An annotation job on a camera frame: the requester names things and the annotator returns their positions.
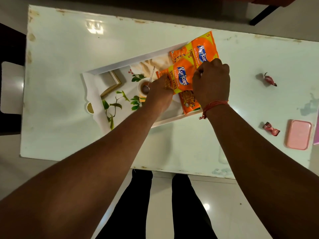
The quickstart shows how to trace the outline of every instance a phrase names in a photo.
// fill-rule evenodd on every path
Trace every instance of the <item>plant illustration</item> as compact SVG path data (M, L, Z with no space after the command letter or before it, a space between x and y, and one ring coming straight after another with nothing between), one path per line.
M142 75L142 74L139 74L139 75L134 74L131 69L130 69L129 73L132 74L132 77L133 77L133 78L132 78L132 82L135 82L135 81L136 81L136 82L139 82L140 80L142 80L142 79L145 78L145 76Z
M131 99L131 101L132 101L131 104L133 105L132 111L139 109L141 107L141 105L143 105L144 102L140 102L140 99L145 100L145 98L140 98L139 96L134 96Z
M119 103L117 103L117 101L118 101L119 99L123 98L123 97L124 97L124 99L125 99L126 101L130 101L130 100L126 97L124 91L117 91L116 93L117 93L117 94L122 94L122 96L119 97L119 98L117 98L117 97L115 96L115 99L116 99L115 103L108 104L108 103L106 102L106 100L104 100L104 99L102 100L103 107L104 107L104 109L105 109L105 114L106 114L106 116L107 116L107 120L108 120L108 122L109 122L109 124L110 124L111 130L114 129L114 120L113 120L113 119L114 119L114 117L115 117L115 115L116 115L116 108L119 107L119 108L122 109L122 105L119 104ZM110 117L109 117L109 116L107 115L107 110L110 108L110 106L114 106L114 115L112 115L112 114L109 113L109 114L110 114Z

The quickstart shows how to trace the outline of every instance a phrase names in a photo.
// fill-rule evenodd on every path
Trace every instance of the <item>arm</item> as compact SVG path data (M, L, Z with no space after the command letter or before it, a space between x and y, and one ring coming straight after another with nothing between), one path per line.
M194 95L205 107L228 100L229 66L203 63L193 78ZM273 238L319 236L319 177L281 152L230 106L206 113L238 185Z
M172 101L165 77L113 131L0 201L3 238L91 238L157 117Z

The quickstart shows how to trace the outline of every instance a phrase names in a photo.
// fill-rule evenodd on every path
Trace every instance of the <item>forearm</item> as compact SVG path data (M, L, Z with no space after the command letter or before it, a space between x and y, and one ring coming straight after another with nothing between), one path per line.
M318 235L312 213L318 209L318 177L274 147L231 107L218 105L206 114L239 186L271 235Z
M28 233L33 238L90 238L158 116L155 109L140 108L3 199L0 223L7 238Z

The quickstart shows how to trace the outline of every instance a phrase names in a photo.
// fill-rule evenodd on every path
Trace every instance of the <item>snack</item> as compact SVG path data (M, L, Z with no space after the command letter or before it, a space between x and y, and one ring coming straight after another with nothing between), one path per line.
M178 94L181 99L181 106L184 114L187 114L197 108L200 108L200 104L195 100L194 93L191 90L185 90Z
M273 128L269 122L266 122L266 124L263 126L263 129L270 131L273 136L277 136L280 132L278 129Z
M270 76L266 76L267 73L268 72L264 74L265 81L267 81L271 85L277 86L277 84L274 82L274 80Z
M190 52L187 56L177 61L169 68L157 71L156 75L160 78L163 74L167 74L174 94L184 90L193 90L193 75L196 71L194 63L193 53Z
M193 52L196 60L196 68L205 61L212 61L219 58L212 32L208 32L186 44L179 50L170 52L172 61L176 63L184 58L186 54Z

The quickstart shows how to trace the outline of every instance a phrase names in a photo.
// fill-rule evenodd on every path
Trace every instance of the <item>red thread bracelet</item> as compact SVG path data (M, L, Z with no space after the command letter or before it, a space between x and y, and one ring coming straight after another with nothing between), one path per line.
M209 109L213 108L214 106L221 105L221 104L229 105L228 101L213 101L213 102L209 103L207 106L205 106L205 108L203 109L203 115L199 118L199 120L206 119L207 118L206 112Z

